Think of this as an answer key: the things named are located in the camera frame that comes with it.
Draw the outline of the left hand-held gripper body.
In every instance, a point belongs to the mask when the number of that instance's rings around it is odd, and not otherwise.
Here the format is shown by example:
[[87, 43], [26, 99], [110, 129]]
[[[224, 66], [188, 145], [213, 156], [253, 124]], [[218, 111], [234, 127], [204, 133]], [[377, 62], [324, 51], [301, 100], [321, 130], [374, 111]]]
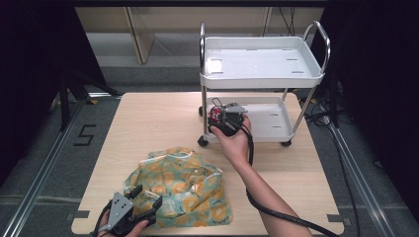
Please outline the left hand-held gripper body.
[[[106, 211], [110, 212], [108, 223], [100, 226], [100, 221]], [[136, 225], [133, 223], [133, 203], [128, 195], [114, 193], [113, 199], [108, 203], [98, 222], [98, 232], [108, 231], [115, 236], [126, 236]]]

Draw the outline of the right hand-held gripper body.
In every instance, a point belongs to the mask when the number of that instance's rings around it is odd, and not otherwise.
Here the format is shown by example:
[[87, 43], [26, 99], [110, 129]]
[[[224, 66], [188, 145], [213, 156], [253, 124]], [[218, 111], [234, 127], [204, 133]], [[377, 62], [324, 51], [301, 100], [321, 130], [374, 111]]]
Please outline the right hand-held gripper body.
[[218, 128], [226, 136], [234, 135], [241, 127], [247, 110], [233, 102], [219, 107]]

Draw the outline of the red round can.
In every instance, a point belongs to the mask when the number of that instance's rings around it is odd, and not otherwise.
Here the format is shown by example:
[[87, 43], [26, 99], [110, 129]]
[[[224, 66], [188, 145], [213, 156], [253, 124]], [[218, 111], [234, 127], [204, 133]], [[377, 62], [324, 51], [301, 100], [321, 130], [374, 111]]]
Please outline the red round can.
[[223, 110], [218, 107], [213, 107], [209, 111], [209, 121], [212, 123], [223, 122]]

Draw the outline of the green floral cloth bag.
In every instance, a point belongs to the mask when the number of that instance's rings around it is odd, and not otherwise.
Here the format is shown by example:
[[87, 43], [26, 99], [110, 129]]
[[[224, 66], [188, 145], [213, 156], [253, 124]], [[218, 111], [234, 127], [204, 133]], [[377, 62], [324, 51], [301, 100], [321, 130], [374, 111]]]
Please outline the green floral cloth bag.
[[221, 184], [222, 171], [190, 148], [154, 151], [124, 181], [127, 194], [142, 186], [133, 200], [135, 214], [159, 199], [155, 228], [228, 225], [232, 212]]

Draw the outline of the white two-tier trolley cart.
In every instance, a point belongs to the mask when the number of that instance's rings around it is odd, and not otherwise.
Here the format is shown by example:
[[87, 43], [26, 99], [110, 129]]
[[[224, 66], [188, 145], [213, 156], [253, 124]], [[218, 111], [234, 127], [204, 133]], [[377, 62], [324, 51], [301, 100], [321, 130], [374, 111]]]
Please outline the white two-tier trolley cart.
[[198, 143], [205, 147], [216, 137], [208, 130], [212, 98], [224, 105], [244, 107], [253, 124], [253, 140], [279, 142], [292, 139], [302, 120], [292, 120], [286, 107], [289, 89], [306, 88], [313, 94], [325, 75], [331, 54], [330, 38], [317, 21], [306, 29], [318, 29], [323, 38], [324, 60], [319, 63], [307, 37], [208, 37], [200, 28], [200, 79], [204, 131]]

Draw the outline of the person's left hand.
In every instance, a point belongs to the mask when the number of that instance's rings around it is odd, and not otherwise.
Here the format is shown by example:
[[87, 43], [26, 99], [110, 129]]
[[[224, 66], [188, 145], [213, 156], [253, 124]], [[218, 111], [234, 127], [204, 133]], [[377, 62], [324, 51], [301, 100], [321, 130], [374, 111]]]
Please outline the person's left hand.
[[[103, 226], [108, 223], [109, 215], [110, 215], [110, 212], [107, 210], [100, 221], [100, 226]], [[145, 229], [147, 224], [148, 224], [147, 220], [143, 220], [137, 223], [125, 237], [139, 237], [140, 233]], [[108, 231], [99, 231], [96, 234], [96, 237], [116, 237], [116, 236]]]

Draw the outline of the person's right hand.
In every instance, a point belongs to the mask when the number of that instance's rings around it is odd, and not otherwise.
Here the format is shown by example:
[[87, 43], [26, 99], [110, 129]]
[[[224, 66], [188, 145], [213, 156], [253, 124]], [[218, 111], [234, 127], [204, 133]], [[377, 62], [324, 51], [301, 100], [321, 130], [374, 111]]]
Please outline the person's right hand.
[[249, 165], [247, 161], [249, 153], [248, 136], [251, 134], [251, 122], [248, 116], [243, 117], [242, 130], [237, 131], [232, 136], [226, 136], [215, 126], [211, 126], [210, 130], [217, 137], [223, 155], [235, 169]]

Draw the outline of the black tape floor mark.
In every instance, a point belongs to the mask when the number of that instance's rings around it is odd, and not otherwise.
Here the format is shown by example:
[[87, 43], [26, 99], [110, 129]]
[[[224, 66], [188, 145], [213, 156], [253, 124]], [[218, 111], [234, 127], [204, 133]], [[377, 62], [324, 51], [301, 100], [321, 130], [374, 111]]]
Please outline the black tape floor mark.
[[86, 131], [94, 127], [94, 124], [83, 124], [78, 134], [78, 140], [74, 143], [74, 146], [89, 146], [94, 138], [94, 134], [90, 134]]

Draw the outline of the wooden panel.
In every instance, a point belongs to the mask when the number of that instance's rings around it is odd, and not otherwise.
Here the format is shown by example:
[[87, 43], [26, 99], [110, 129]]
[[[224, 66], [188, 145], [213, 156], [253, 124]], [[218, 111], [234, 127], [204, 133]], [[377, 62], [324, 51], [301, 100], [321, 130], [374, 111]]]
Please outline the wooden panel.
[[145, 64], [153, 46], [155, 34], [141, 21], [136, 7], [124, 7], [128, 31], [139, 64]]

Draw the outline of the black metal stand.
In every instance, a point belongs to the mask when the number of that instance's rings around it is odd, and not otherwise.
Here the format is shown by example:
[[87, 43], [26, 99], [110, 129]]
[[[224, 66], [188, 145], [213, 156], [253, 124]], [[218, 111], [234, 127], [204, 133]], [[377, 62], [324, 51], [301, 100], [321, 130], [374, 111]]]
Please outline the black metal stand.
[[89, 101], [91, 96], [85, 88], [86, 85], [92, 85], [110, 96], [121, 96], [123, 94], [109, 87], [105, 82], [99, 82], [80, 71], [64, 71], [59, 82], [61, 130], [64, 130], [70, 123], [68, 92], [73, 95], [76, 101]]

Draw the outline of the metal floor rail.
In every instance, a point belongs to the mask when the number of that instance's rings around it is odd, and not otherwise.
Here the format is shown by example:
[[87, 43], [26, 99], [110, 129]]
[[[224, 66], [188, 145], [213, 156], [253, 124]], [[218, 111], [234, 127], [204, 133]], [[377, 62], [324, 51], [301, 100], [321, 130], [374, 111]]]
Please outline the metal floor rail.
[[326, 123], [326, 126], [329, 128], [332, 137], [337, 142], [338, 151], [342, 156], [343, 163], [346, 165], [346, 169], [353, 179], [357, 191], [372, 219], [372, 222], [376, 227], [379, 236], [395, 237], [394, 229], [389, 223], [383, 208], [380, 206], [370, 185], [363, 175], [361, 168], [358, 165], [340, 129], [333, 124], [329, 117], [324, 117], [323, 120]]
[[65, 126], [59, 130], [50, 149], [48, 150], [47, 155], [42, 160], [42, 165], [38, 169], [35, 177], [32, 179], [31, 185], [25, 194], [19, 199], [19, 205], [14, 214], [10, 218], [4, 230], [0, 232], [0, 237], [19, 237], [84, 104], [84, 101], [74, 102], [68, 121], [65, 123]]

